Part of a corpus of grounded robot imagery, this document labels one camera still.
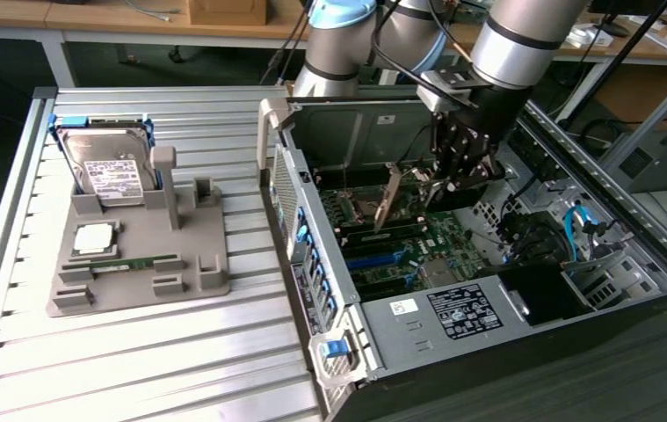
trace hard drive label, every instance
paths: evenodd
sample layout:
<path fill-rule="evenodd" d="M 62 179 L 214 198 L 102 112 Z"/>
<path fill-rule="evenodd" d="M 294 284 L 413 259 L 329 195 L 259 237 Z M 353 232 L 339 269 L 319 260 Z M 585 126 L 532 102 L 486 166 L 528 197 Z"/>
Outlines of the hard drive label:
<path fill-rule="evenodd" d="M 427 295 L 442 328 L 454 340 L 502 327 L 480 284 Z"/>
<path fill-rule="evenodd" d="M 143 196 L 135 160 L 87 161 L 86 171 L 94 191 L 103 200 Z"/>

